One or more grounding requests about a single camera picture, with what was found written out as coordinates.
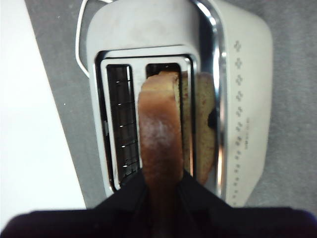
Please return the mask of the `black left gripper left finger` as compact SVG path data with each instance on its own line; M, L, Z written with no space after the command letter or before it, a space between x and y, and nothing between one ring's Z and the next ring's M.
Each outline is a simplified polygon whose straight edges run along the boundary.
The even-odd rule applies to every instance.
M147 188L138 172L95 208L34 211L12 218L2 238L148 238Z

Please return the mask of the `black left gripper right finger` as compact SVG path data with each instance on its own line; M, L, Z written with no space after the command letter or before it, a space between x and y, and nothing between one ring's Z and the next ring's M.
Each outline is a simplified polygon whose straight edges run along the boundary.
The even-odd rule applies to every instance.
M317 220L289 207L233 208L184 172L177 186L178 238L315 238Z

